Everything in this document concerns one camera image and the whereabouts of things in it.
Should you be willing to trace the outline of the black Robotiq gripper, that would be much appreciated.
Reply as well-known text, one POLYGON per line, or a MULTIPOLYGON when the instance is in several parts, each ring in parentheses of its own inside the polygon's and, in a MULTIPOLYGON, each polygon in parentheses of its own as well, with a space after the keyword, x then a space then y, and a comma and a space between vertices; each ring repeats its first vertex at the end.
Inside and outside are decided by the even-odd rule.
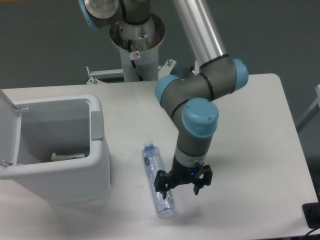
POLYGON ((162 198, 166 199, 168 191, 179 186, 192 183, 195 195, 204 186, 210 186, 212 182, 213 172, 210 165, 200 164, 196 161, 194 166, 189 167, 180 163, 176 157, 173 158, 172 168, 170 172, 158 170, 155 180, 154 188, 156 192, 161 193, 162 198))

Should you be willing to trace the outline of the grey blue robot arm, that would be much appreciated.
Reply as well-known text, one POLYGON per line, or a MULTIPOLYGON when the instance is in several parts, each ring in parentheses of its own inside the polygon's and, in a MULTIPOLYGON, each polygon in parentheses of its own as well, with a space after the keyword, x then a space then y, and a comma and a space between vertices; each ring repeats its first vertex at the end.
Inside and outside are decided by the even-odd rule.
POLYGON ((157 81, 155 96, 178 129, 172 168, 157 172, 155 190, 165 197, 179 185, 191 183, 195 193, 210 185, 213 173, 204 159, 219 117, 213 101, 243 88, 249 74, 240 59, 229 57, 207 2, 174 1, 199 64, 199 72, 186 79, 158 77, 158 46, 165 28, 151 12, 150 1, 81 0, 79 5, 91 28, 110 27, 125 81, 157 81))

